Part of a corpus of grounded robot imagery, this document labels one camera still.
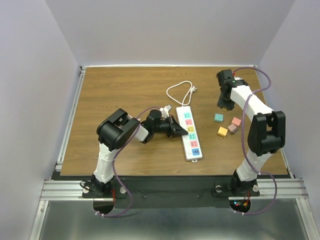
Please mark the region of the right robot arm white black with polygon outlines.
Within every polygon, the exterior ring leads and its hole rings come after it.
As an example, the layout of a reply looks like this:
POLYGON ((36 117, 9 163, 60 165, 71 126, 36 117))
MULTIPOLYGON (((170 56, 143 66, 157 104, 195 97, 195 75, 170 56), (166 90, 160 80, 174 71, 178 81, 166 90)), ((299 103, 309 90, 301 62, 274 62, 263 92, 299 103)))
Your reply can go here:
POLYGON ((286 139, 286 115, 274 111, 264 104, 242 78, 218 81, 220 96, 217 106, 233 110, 235 104, 242 109, 241 121, 248 117, 251 121, 247 136, 248 150, 244 137, 241 138, 244 160, 234 171, 230 190, 235 195, 250 191, 265 162, 283 148, 286 139))

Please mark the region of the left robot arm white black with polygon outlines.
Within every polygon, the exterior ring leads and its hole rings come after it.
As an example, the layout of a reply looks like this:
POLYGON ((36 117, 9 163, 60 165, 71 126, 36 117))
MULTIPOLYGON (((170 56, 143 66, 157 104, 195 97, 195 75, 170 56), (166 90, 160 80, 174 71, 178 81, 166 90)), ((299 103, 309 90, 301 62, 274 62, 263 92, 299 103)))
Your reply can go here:
POLYGON ((170 109, 170 105, 149 107, 137 117, 132 117, 119 108, 100 123, 96 130, 99 143, 97 165, 90 178, 95 193, 106 197, 112 192, 115 160, 133 139, 147 144, 155 133, 164 133, 169 138, 188 134, 169 114, 170 109))

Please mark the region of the white power strip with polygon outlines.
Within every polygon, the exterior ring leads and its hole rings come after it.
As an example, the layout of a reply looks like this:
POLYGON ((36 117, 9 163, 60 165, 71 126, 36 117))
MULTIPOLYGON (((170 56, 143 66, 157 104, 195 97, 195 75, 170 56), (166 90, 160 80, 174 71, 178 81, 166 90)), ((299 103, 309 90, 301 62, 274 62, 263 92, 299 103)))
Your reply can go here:
POLYGON ((203 158, 203 153, 196 130, 190 106, 180 106, 176 108, 179 125, 187 131, 187 135, 181 137, 187 162, 196 163, 203 158))

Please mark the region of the yellow charger plug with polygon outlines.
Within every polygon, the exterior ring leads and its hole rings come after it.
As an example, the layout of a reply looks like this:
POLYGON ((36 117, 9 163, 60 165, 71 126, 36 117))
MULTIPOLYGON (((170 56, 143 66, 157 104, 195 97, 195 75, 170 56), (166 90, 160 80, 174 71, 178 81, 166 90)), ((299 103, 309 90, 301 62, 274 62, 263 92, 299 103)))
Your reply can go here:
POLYGON ((224 127, 220 127, 217 131, 217 135, 223 138, 225 138, 228 134, 229 134, 228 129, 224 127))

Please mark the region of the pink orange charger plug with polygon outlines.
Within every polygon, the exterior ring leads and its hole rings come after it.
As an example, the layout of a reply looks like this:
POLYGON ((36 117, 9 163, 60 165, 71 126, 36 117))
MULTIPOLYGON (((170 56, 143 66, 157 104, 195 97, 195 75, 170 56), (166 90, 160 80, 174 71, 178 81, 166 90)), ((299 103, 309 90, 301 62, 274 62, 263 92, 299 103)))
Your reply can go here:
POLYGON ((242 124, 242 120, 237 117, 233 117, 231 123, 236 127, 239 127, 242 124))

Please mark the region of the brown pink charger plug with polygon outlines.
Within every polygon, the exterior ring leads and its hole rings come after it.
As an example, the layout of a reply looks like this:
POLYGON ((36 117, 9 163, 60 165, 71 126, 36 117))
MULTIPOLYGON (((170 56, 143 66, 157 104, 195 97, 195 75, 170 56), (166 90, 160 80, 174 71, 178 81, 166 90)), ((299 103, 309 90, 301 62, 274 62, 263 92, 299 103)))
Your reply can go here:
POLYGON ((228 127, 227 127, 227 131, 229 134, 234 135, 237 134, 239 131, 239 127, 236 126, 235 124, 231 123, 228 127))

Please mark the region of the teal charger plug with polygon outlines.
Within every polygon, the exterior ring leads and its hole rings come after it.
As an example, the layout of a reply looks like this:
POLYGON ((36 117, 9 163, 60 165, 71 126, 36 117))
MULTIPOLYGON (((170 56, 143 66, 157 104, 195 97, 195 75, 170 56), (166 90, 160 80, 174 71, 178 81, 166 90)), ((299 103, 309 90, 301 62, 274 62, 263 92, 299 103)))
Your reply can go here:
POLYGON ((216 122, 216 123, 222 123, 225 119, 226 119, 226 118, 224 117, 223 114, 215 113, 215 114, 214 114, 213 121, 216 122))

